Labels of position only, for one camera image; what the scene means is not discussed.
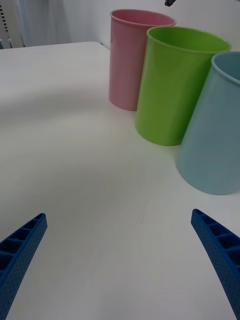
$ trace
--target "white table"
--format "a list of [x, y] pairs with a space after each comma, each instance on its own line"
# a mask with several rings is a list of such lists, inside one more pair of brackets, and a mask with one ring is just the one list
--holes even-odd
[[191, 226], [193, 208], [240, 235], [240, 194], [185, 182], [179, 147], [144, 140], [108, 100], [109, 51], [0, 51], [0, 238], [48, 229], [8, 320], [234, 320]]

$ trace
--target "pink cup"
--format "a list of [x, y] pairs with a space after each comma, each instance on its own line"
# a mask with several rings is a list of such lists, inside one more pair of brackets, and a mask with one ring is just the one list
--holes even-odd
[[168, 15], [134, 9], [110, 13], [110, 81], [109, 100], [117, 107], [137, 110], [147, 30], [155, 26], [174, 26]]

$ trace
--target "light blue cup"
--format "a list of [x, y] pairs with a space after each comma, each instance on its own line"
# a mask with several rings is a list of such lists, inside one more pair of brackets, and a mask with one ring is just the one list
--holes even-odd
[[176, 167], [206, 193], [228, 195], [240, 189], [240, 52], [212, 58]]

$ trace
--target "green cup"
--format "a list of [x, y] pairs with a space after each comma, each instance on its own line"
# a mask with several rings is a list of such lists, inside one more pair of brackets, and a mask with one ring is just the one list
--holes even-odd
[[158, 145], [179, 145], [212, 57], [230, 49], [229, 42], [208, 32], [179, 26], [150, 28], [136, 112], [137, 132]]

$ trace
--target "wall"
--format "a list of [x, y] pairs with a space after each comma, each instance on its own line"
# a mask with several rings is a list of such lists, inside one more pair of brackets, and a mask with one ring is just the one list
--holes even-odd
[[215, 33], [240, 50], [240, 2], [236, 0], [64, 0], [73, 42], [98, 41], [109, 47], [110, 16], [114, 9], [134, 8], [161, 12], [174, 17], [179, 26]]
[[14, 0], [14, 5], [26, 47], [72, 42], [63, 0]]

